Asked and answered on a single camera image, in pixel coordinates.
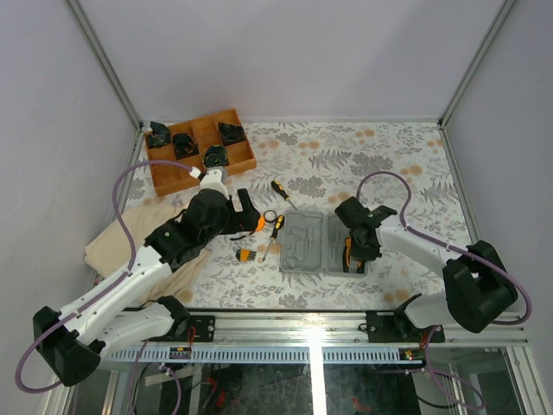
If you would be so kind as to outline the orange black pliers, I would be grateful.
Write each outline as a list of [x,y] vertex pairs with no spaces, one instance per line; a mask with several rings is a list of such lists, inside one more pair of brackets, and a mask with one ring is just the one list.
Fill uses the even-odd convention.
[[[352,238],[345,238],[345,246],[342,252],[342,271],[348,273],[351,266],[351,247],[352,247]],[[356,272],[362,274],[364,271],[364,264],[359,261],[356,267]]]

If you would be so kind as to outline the long yellow black screwdriver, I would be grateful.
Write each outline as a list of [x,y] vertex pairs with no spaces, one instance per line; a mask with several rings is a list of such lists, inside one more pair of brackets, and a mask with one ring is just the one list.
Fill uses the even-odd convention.
[[262,258],[263,262],[266,260],[268,254],[270,252],[271,246],[277,240],[277,235],[280,232],[280,230],[283,228],[284,220],[285,220],[285,216],[283,214],[280,214],[280,215],[277,216],[276,221],[274,222],[274,226],[273,226],[271,235],[270,235],[269,244],[267,245],[267,248],[266,248],[266,250],[264,252],[264,255],[263,255],[263,258]]

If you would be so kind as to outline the short yellow black screwdriver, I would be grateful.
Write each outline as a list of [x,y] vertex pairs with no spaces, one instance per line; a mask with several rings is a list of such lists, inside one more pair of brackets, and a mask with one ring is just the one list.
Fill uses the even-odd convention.
[[288,193],[285,191],[283,185],[278,182],[277,180],[272,180],[270,182],[270,186],[271,188],[278,194],[280,195],[286,202],[288,202],[288,204],[294,209],[294,210],[297,210],[297,206],[294,204],[294,202],[290,199],[290,196],[288,195]]

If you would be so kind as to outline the grey plastic tool case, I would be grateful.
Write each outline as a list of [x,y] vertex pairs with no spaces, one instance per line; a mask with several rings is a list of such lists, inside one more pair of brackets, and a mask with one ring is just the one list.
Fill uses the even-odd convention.
[[282,272],[362,278],[369,266],[352,260],[344,271],[342,258],[348,229],[335,214],[291,210],[285,214],[279,268]]

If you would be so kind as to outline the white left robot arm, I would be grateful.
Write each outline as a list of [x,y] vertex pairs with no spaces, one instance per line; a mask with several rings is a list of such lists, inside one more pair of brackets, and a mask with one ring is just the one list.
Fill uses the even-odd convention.
[[199,178],[199,192],[141,247],[132,248],[127,265],[60,310],[45,306],[35,313],[34,347],[62,385],[80,383],[106,356],[141,340],[183,339],[189,314],[171,296],[130,315],[120,313],[147,289],[198,258],[216,237],[257,230],[262,215],[244,188],[238,190],[241,208],[235,209],[224,169],[189,172]]

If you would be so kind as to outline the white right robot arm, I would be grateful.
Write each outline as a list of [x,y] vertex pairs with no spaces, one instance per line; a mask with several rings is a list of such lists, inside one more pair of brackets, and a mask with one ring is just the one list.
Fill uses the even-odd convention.
[[382,250],[399,252],[441,277],[444,291],[414,295],[385,318],[386,335],[413,341],[434,326],[456,323],[479,334],[518,300],[495,248],[480,240],[459,248],[407,225],[396,210],[364,207],[355,197],[335,213],[348,230],[345,254],[366,265]]

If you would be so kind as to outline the orange tape measure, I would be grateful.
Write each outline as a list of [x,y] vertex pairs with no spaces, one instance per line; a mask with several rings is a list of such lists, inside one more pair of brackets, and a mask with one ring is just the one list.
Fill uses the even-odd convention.
[[265,226],[265,218],[261,215],[257,221],[257,225],[253,230],[253,232],[254,233],[261,232],[264,229],[264,226]]

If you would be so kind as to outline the black tape roll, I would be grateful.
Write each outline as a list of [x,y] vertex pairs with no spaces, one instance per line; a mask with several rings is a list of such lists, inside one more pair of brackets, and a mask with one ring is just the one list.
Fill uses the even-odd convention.
[[264,221],[266,223],[274,223],[277,221],[278,214],[275,210],[269,209],[264,212]]

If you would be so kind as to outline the orange hex key set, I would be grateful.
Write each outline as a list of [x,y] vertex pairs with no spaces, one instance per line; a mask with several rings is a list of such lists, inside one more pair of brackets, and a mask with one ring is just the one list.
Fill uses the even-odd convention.
[[241,263],[247,263],[256,259],[257,252],[249,249],[238,249],[235,257]]

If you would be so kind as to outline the dark rolled item centre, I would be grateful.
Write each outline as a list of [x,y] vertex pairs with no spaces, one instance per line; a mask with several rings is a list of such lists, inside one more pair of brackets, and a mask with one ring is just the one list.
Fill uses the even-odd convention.
[[203,155],[203,165],[209,169],[214,167],[225,167],[228,165],[228,155],[222,145],[212,145]]

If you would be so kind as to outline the dark rolled item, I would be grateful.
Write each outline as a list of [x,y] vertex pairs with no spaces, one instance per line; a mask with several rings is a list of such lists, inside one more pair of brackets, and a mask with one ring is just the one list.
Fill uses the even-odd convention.
[[161,148],[171,143],[171,133],[165,124],[151,121],[149,127],[151,133],[147,137],[147,144],[150,149]]
[[203,155],[203,165],[209,169],[214,167],[225,167],[228,165],[228,155],[222,145],[212,145]]
[[172,136],[175,158],[182,159],[198,153],[198,146],[187,133],[177,133]]
[[245,130],[240,124],[218,123],[219,134],[224,145],[245,141]]

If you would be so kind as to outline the wooden compartment tray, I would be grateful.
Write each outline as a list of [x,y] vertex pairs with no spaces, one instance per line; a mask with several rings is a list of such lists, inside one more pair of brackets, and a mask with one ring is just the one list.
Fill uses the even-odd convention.
[[195,187],[199,181],[167,160],[206,171],[224,167],[228,175],[254,169],[257,161],[236,109],[166,125],[150,122],[144,135],[146,153],[157,195],[166,196]]

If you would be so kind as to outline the dark rolled item back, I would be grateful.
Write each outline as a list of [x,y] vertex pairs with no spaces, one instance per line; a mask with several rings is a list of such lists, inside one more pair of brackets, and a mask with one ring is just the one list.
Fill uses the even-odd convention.
[[224,145],[245,141],[245,130],[240,124],[218,123],[219,134]]

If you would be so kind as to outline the dark rolled item far left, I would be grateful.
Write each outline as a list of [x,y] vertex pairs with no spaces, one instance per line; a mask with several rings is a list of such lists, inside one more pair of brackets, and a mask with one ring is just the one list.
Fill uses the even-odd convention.
[[161,148],[171,143],[171,133],[165,124],[151,121],[149,127],[151,133],[147,137],[147,144],[150,149]]

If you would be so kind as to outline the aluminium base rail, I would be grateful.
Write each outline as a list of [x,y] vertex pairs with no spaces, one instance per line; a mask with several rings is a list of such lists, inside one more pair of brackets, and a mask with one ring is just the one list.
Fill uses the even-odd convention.
[[100,367],[124,363],[308,363],[421,366],[425,348],[524,346],[522,328],[490,326],[479,335],[455,324],[399,334],[390,312],[196,310],[168,333],[168,318],[124,313],[97,336]]

